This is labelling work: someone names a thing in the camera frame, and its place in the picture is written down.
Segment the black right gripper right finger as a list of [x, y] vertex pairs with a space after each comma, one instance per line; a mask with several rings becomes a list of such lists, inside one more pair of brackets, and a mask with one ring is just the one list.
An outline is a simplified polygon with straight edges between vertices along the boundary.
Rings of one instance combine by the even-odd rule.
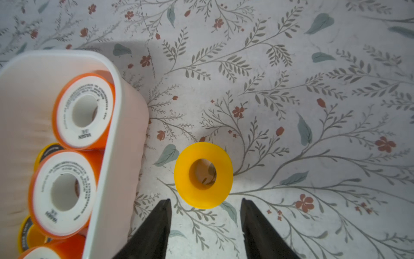
[[248, 259], [300, 259], [253, 201], [242, 199], [240, 221]]

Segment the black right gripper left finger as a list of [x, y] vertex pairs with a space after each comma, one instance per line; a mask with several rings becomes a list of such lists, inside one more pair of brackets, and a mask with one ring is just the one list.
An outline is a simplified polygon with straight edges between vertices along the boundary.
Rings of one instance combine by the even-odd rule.
[[164, 259], [171, 226], [171, 202], [161, 200], [115, 259]]

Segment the orange white sealing tape roll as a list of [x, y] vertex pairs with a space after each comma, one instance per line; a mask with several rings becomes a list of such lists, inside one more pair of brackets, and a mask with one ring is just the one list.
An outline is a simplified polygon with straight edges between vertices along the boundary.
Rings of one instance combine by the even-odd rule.
[[86, 237], [74, 235], [62, 240], [31, 248], [19, 256], [19, 259], [81, 259]]
[[28, 206], [44, 235], [65, 239], [89, 225], [103, 154], [61, 150], [41, 162], [30, 182]]
[[52, 111], [56, 139], [68, 149], [103, 150], [111, 126], [115, 87], [96, 73], [71, 79], [60, 91]]

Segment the yellow black tape roll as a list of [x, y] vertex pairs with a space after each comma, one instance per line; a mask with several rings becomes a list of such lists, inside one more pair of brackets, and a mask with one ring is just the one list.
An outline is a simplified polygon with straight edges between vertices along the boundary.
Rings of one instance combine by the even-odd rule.
[[49, 243], [50, 241], [52, 239], [41, 233], [39, 228], [32, 222], [30, 216], [27, 216], [23, 220], [18, 234], [18, 251], [20, 254], [33, 247]]
[[64, 150], [65, 148], [59, 143], [51, 143], [45, 146], [37, 155], [36, 160], [33, 165], [33, 172], [35, 173], [40, 166], [41, 162], [46, 159], [51, 154]]

